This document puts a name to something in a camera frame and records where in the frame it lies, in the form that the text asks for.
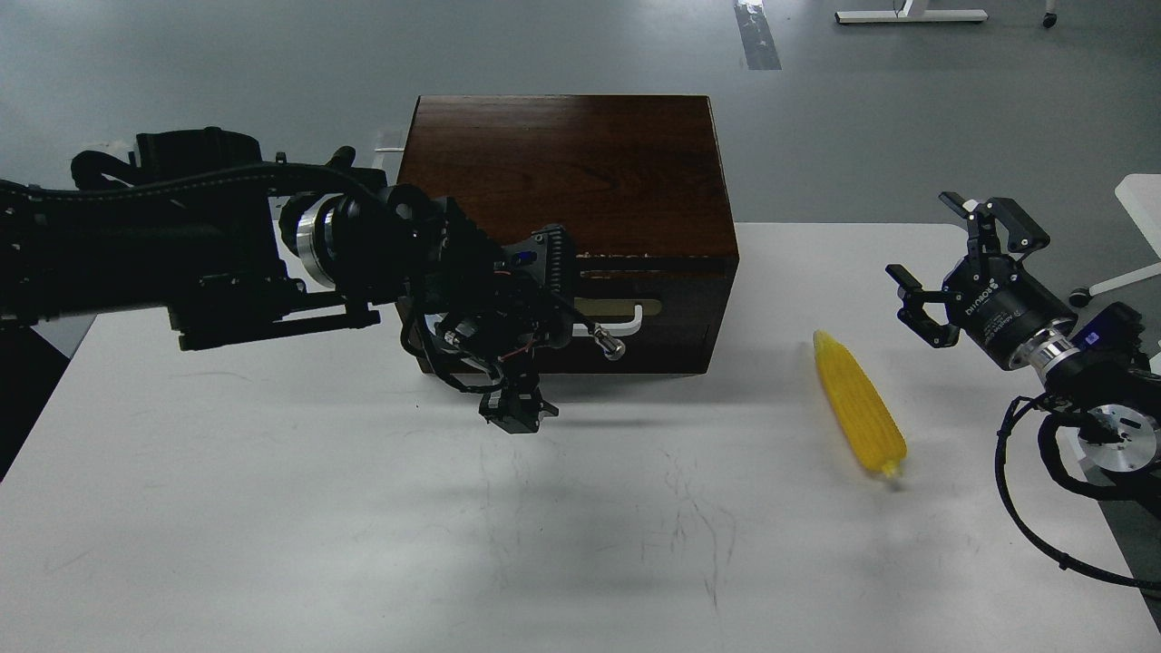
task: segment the wooden box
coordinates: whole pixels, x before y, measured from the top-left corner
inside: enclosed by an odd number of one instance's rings
[[[644,307],[621,360],[575,338],[538,350],[541,372],[708,368],[738,264],[708,98],[421,96],[398,181],[455,198],[500,244],[563,224],[578,308],[623,322]]]

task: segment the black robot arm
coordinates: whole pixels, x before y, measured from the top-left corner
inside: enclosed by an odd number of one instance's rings
[[[1161,378],[1141,352],[1141,315],[1113,303],[1075,330],[1076,314],[1024,270],[1032,252],[1048,245],[1047,232],[1008,198],[986,202],[956,193],[939,199],[967,225],[967,254],[944,278],[939,290],[924,290],[902,265],[888,265],[903,307],[899,318],[933,347],[967,335],[1001,369],[1031,366],[1044,386],[1034,400],[1018,397],[997,431],[996,485],[1021,532],[1061,568],[1141,588],[1161,583],[1111,574],[1072,559],[1033,533],[1016,512],[1004,476],[1007,442],[1029,410],[1046,411],[1039,431],[1040,455],[1048,474],[1065,489],[1098,501],[1135,501],[1161,518]],[[1008,232],[1008,251],[996,224]],[[1021,254],[1014,258],[1011,253]],[[926,303],[942,303],[947,323],[926,315]],[[1055,435],[1077,428],[1079,444],[1111,482],[1095,485],[1068,474]]]
[[[140,134],[129,162],[82,152],[78,191],[0,181],[0,328],[164,306],[181,349],[200,350],[363,328],[378,322],[372,307],[398,301],[411,353],[485,394],[490,422],[535,431],[556,409],[540,397],[534,352],[565,346],[576,316],[567,231],[500,246],[452,199],[353,163],[351,148],[325,165],[264,162],[254,138],[208,128]],[[276,224],[271,198],[288,198]],[[276,238],[330,289],[290,278]],[[340,310],[291,317],[325,308]],[[450,361],[489,382],[461,382]]]

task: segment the gray floor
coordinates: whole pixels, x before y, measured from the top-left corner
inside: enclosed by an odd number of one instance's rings
[[[985,24],[866,27],[831,15],[889,0],[769,0],[780,71],[747,70],[727,0],[231,5],[0,2],[0,178],[67,187],[81,149],[207,124],[268,156],[352,144],[370,163],[419,94],[698,93],[738,221],[951,222],[936,195],[954,189],[1040,221],[1053,244],[1029,268],[1057,293],[1156,260],[1113,196],[1161,173],[1153,0],[1065,0],[1052,30],[1041,0],[933,3]],[[1155,353],[1159,294],[1141,282],[1084,315],[1130,302]],[[1155,552],[1155,523],[1140,531],[1124,537]]]

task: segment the corn cob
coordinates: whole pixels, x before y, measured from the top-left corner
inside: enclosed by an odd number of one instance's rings
[[[907,443],[858,361],[825,331],[814,332],[814,361],[830,408],[859,462],[887,478],[899,475]]]

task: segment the metal handle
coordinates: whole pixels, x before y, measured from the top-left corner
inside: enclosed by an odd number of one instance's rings
[[[641,324],[644,321],[644,308],[641,304],[633,304],[633,320],[629,322],[618,322],[615,324],[601,323],[601,326],[608,331],[610,336],[618,338],[623,338],[625,336],[632,336],[641,330]],[[584,328],[583,324],[572,325],[572,337],[583,338],[589,336],[589,330]]]

